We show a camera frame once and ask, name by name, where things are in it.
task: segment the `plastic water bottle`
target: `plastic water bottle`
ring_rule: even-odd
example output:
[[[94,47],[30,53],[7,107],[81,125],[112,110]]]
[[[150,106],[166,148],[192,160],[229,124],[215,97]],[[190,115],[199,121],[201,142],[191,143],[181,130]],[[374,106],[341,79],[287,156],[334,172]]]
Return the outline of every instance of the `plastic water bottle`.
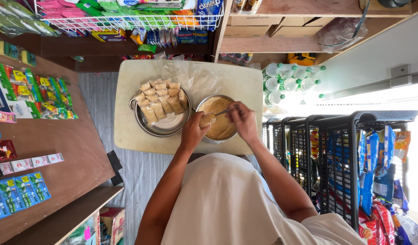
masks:
[[[308,78],[318,78],[321,76],[324,71],[327,69],[325,65],[314,65],[311,67],[309,74],[307,75]]]
[[[305,78],[300,83],[301,91],[308,91],[320,83],[321,83],[321,80],[319,79]]]
[[[279,75],[282,66],[282,63],[271,63],[263,69],[262,74],[267,75],[269,77],[275,77]]]
[[[280,85],[280,90],[285,90],[286,92],[295,91],[298,88],[300,83],[301,83],[301,79],[295,79],[295,78],[285,79],[283,83]]]
[[[280,70],[280,77],[287,79],[292,77],[293,73],[297,70],[298,65],[296,63],[293,64],[284,64],[282,69]]]
[[[273,106],[273,105],[280,105],[282,101],[286,98],[286,92],[284,91],[274,91],[265,96],[264,105],[265,106]]]
[[[274,77],[274,78],[269,78],[266,82],[265,82],[265,86],[266,89],[268,91],[276,91],[279,89],[280,84],[283,83],[283,79]]]
[[[310,66],[299,65],[292,76],[295,79],[305,79],[306,76],[309,75],[310,70],[311,70]]]
[[[324,100],[325,95],[315,91],[307,91],[303,96],[302,104],[314,105]]]

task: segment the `white t-shirt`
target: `white t-shirt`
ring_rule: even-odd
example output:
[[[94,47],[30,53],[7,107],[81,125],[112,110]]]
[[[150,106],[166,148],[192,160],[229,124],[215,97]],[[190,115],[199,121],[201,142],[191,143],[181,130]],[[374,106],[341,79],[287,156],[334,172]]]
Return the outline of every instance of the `white t-shirt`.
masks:
[[[350,245],[365,243],[338,215],[284,218],[246,160],[205,155],[186,167],[162,245]]]

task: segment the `hand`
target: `hand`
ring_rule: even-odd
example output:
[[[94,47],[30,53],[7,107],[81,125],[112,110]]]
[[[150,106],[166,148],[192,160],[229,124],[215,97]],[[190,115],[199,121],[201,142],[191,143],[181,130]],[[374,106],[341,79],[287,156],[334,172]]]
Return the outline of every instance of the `hand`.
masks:
[[[196,112],[191,115],[191,118],[184,124],[182,130],[182,142],[180,147],[184,149],[194,150],[195,147],[200,143],[205,136],[206,132],[209,131],[210,125],[200,129],[199,123],[200,118],[204,115],[204,112]]]
[[[239,136],[248,145],[254,143],[256,140],[259,141],[254,111],[250,110],[240,101],[230,103],[227,108],[230,108],[230,111],[226,113],[226,117],[230,118],[230,121],[235,124]]]

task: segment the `brown sugar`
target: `brown sugar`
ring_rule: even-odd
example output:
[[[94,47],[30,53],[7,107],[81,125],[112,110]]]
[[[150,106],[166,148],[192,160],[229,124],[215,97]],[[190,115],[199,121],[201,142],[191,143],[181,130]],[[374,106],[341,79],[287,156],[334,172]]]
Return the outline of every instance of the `brown sugar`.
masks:
[[[227,105],[232,103],[231,101],[222,97],[212,97],[206,100],[199,111],[205,113],[220,113],[227,108]],[[235,131],[235,125],[230,123],[230,119],[226,118],[226,114],[216,116],[216,121],[212,123],[211,128],[206,133],[206,136],[212,139],[223,139],[228,137]]]

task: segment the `person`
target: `person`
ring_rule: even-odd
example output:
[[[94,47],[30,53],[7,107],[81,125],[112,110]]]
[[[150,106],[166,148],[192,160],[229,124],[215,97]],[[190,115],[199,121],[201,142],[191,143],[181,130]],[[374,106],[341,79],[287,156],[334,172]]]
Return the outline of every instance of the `person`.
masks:
[[[254,111],[241,102],[228,108],[226,117],[254,153],[265,180],[250,162],[225,153],[187,164],[210,128],[199,128],[204,113],[197,112],[184,125],[180,146],[147,203],[135,245],[364,245],[338,214],[318,215],[262,143]]]

